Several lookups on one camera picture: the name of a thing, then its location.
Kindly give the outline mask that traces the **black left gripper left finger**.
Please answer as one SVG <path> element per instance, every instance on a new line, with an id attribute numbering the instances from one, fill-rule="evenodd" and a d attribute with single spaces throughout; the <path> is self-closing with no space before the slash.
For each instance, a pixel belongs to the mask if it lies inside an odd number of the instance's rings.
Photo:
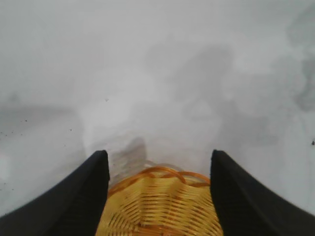
<path id="1" fill-rule="evenodd" d="M 108 153 L 94 152 L 61 182 L 0 218 L 2 236 L 94 236 L 107 200 Z"/>

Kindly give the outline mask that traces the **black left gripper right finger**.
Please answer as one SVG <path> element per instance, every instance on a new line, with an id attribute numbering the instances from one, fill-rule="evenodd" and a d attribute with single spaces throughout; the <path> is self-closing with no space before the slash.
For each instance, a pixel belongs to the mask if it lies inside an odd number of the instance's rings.
<path id="1" fill-rule="evenodd" d="M 213 150 L 210 193 L 225 236 L 313 236 L 314 215 L 256 180 L 226 152 Z"/>

